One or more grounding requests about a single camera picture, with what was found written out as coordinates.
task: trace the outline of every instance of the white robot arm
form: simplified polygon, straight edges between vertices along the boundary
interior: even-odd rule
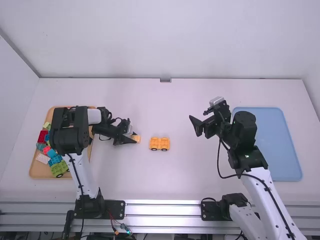
[[[120,118],[118,125],[113,125],[115,122],[116,119],[112,118],[112,113],[105,107],[57,107],[53,111],[49,141],[51,147],[56,149],[67,163],[76,186],[74,216],[77,218],[110,217],[108,211],[111,210],[107,210],[107,203],[89,166],[87,147],[90,144],[89,126],[92,126],[93,135],[99,134],[113,139],[113,145],[137,143],[129,118]]]
[[[250,112],[239,111],[230,123],[231,112],[223,97],[212,99],[210,107],[203,115],[211,112],[214,115],[204,121],[189,116],[195,133],[199,137],[204,132],[207,139],[214,135],[219,137],[217,161],[222,144],[228,152],[229,164],[236,174],[221,176],[219,165],[218,174],[223,179],[238,177],[242,181],[252,197],[260,219],[242,193],[222,196],[222,200],[215,203],[220,208],[220,214],[225,219],[236,222],[249,240],[305,240],[306,237],[298,229],[278,195],[264,156],[254,145],[256,117]]]

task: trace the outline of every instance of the white table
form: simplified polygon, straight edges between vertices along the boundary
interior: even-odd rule
[[[205,119],[202,113],[216,96],[223,96],[231,110],[240,106],[282,109],[303,178],[275,185],[302,231],[320,235],[320,123],[299,79],[172,79],[172,83],[159,79],[41,79],[0,181],[0,209],[8,213],[0,216],[0,231],[13,229],[11,225],[17,223],[21,230],[30,230],[31,224],[46,231],[62,229],[66,210],[74,208],[73,181],[32,179],[29,167],[48,109],[86,105],[105,106],[114,117],[130,118],[134,131],[141,135],[140,144],[117,147],[95,137],[90,162],[104,198],[129,203],[125,222],[136,232],[150,232],[144,228],[150,226],[152,232],[239,233],[232,222],[200,219],[198,203],[204,197],[219,200],[224,194],[241,192],[250,199],[237,178],[219,178],[218,138],[196,137],[189,120],[189,115]],[[150,151],[149,140],[154,136],[169,137],[171,149]],[[222,151],[220,157],[222,174],[233,174],[227,153]],[[27,212],[41,217],[30,219],[24,215]],[[107,220],[88,220],[85,231],[105,232],[108,224]],[[80,221],[75,221],[73,229],[79,226]]]

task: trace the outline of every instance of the black cable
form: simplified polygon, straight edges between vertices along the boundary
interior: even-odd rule
[[[229,176],[221,176],[221,173],[220,173],[220,169],[219,169],[219,155],[220,155],[220,146],[221,146],[221,143],[223,143],[222,139],[220,138],[219,139],[219,145],[218,145],[218,153],[217,153],[217,159],[216,159],[216,167],[217,167],[217,170],[218,170],[218,174],[219,174],[219,177],[222,178],[222,179],[229,179],[229,178],[232,178],[232,177],[241,177],[241,176],[247,176],[247,177],[250,177],[250,178],[254,178],[256,180],[258,180],[260,183],[262,183],[262,185],[264,185],[265,187],[265,190],[270,194],[270,197],[272,198],[272,201],[275,205],[275,207],[277,208],[283,222],[284,222],[284,225],[285,225],[285,228],[288,230],[289,232],[289,235],[291,237],[292,240],[295,240],[295,237],[294,237],[294,234],[292,233],[286,219],[285,219],[285,216],[283,215],[274,195],[272,194],[272,192],[270,191],[269,187],[267,186],[267,184],[262,181],[260,178],[256,177],[256,176],[253,176],[253,175],[250,175],[250,174],[246,174],[246,173],[241,173],[241,174],[232,174],[232,175],[229,175]]]
[[[242,230],[241,230],[241,232],[240,232],[240,234],[238,235],[238,237],[235,239],[235,240],[238,240],[240,237],[242,237],[242,234],[243,232],[242,232]]]
[[[78,188],[80,188],[81,189],[81,208],[82,208],[82,224],[81,224],[81,230],[80,230],[80,236],[82,235],[82,231],[83,231],[83,229],[84,229],[84,222],[85,222],[85,210],[84,210],[84,189],[83,189],[83,186],[82,186],[82,184],[81,184],[81,182],[80,182],[80,178],[79,178],[79,176],[78,176],[78,172],[77,172],[77,169],[76,169],[76,165],[75,165],[75,160],[72,158],[72,156],[69,154],[69,153],[66,153],[68,156],[69,156],[69,158],[70,158],[70,160],[69,160],[69,162],[71,162],[72,163],[72,166],[73,166],[73,170],[74,170],[74,173],[75,173],[75,176],[76,176],[76,179],[77,179],[77,181],[78,181],[78,183],[79,183],[79,186],[78,186]]]
[[[212,197],[205,197],[204,199],[201,200],[200,204],[201,204],[201,207],[203,208],[203,210],[204,210],[206,213],[212,213],[212,212],[209,211],[209,210],[206,208],[206,206],[203,205],[203,204],[205,203],[205,202],[204,202],[205,200],[211,200],[211,201],[215,202],[215,204],[219,207],[218,202],[217,202],[214,198],[212,198]]]

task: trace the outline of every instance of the black mounting bracket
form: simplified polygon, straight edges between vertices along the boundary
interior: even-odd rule
[[[223,217],[220,206],[215,201],[203,201],[201,204],[202,221],[231,221]]]
[[[112,215],[115,220],[123,220],[125,218],[126,202],[123,200],[104,200],[105,211],[98,216],[86,214],[84,212],[84,219],[110,219]],[[81,205],[76,205],[74,209],[74,218],[82,219],[83,212]]]

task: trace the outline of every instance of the orange toy car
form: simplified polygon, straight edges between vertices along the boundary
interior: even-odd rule
[[[149,148],[152,151],[156,151],[156,150],[168,151],[170,149],[170,139],[168,137],[163,137],[163,138],[152,137],[150,139]]]

